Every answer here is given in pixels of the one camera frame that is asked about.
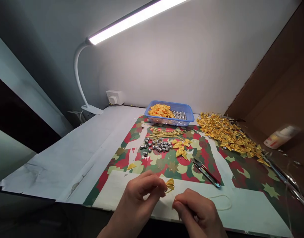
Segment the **thread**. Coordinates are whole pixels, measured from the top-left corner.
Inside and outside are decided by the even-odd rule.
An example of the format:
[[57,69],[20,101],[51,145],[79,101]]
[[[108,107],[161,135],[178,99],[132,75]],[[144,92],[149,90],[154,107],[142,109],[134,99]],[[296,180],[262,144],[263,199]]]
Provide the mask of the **thread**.
[[217,195],[217,196],[207,197],[207,198],[211,200],[211,198],[217,198],[217,197],[226,197],[230,201],[230,206],[228,208],[224,208],[224,209],[218,209],[217,208],[218,211],[226,211],[226,210],[229,210],[232,207],[232,201],[231,201],[231,199],[227,195]]

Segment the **blue plastic basket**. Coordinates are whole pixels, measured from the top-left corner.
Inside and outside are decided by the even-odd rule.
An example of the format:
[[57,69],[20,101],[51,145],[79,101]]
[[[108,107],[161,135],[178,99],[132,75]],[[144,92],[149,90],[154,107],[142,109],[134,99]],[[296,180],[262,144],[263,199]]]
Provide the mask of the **blue plastic basket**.
[[[171,107],[171,111],[184,112],[186,114],[186,120],[149,115],[151,106],[154,106],[155,104],[165,104]],[[174,103],[174,102],[164,102],[164,101],[151,101],[144,115],[148,117],[151,123],[166,124],[166,125],[181,126],[181,127],[186,127],[190,122],[193,122],[195,120],[194,114],[192,113],[191,107],[189,105]]]

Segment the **silver beads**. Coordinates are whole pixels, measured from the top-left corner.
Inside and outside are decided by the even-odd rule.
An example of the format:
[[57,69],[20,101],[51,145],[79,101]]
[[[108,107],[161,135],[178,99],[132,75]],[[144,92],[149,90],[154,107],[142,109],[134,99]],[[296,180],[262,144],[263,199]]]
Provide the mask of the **silver beads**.
[[172,111],[176,119],[187,120],[186,113],[179,111]]

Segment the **scissors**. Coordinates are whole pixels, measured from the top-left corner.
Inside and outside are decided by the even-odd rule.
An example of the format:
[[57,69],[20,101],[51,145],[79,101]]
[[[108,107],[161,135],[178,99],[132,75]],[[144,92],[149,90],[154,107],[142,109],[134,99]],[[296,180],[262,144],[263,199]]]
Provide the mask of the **scissors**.
[[195,158],[192,158],[191,161],[195,165],[195,167],[217,188],[220,188],[221,185],[219,181],[206,169],[206,167],[200,163]]

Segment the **white lamp arm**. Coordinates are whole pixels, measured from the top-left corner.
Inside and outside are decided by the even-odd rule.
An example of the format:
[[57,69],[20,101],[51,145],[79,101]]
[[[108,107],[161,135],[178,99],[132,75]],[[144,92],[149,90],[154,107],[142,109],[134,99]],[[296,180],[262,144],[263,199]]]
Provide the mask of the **white lamp arm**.
[[81,43],[76,51],[75,51],[75,54],[74,54],[74,72],[75,72],[75,78],[76,78],[76,82],[77,82],[77,85],[78,85],[78,88],[79,88],[79,92],[85,102],[85,105],[82,106],[82,109],[83,110],[86,110],[88,112],[91,112],[95,115],[99,115],[101,113],[103,113],[103,110],[99,109],[99,108],[96,108],[92,105],[89,105],[87,103],[87,100],[85,98],[85,95],[84,95],[84,92],[83,92],[83,89],[82,89],[82,86],[80,85],[80,80],[79,80],[79,75],[78,75],[78,58],[79,58],[79,55],[80,55],[80,52],[86,48],[87,46],[90,46],[89,44],[87,44],[86,42],[83,42]]
[[89,45],[87,45],[85,42],[83,42],[77,47],[77,49],[75,51],[75,55],[74,55],[74,72],[75,72],[75,78],[76,78],[76,82],[77,82],[80,94],[83,97],[86,107],[89,107],[87,100],[85,98],[82,86],[80,85],[80,80],[79,80],[79,75],[78,75],[78,58],[79,58],[80,52],[87,46],[89,46]]

